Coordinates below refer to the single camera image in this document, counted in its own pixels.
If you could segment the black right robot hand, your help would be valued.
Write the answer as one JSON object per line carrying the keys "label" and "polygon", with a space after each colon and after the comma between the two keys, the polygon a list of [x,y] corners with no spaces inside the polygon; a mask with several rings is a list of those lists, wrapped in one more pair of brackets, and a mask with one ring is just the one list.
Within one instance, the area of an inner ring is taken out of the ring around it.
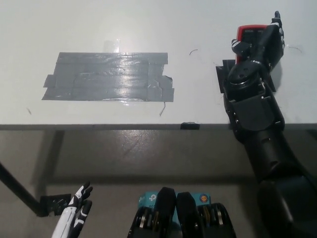
{"label": "black right robot hand", "polygon": [[251,44],[233,39],[231,48],[237,56],[260,64],[267,73],[270,73],[283,57],[285,48],[279,11],[274,13],[271,24],[265,27],[256,43]]}

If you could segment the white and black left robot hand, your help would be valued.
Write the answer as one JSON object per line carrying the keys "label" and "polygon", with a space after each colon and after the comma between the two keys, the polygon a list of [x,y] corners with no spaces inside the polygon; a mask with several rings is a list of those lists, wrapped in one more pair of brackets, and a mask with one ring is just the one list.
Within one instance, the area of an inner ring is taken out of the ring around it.
{"label": "white and black left robot hand", "polygon": [[82,185],[63,210],[52,238],[78,238],[92,207],[89,196],[93,187],[88,181]]}

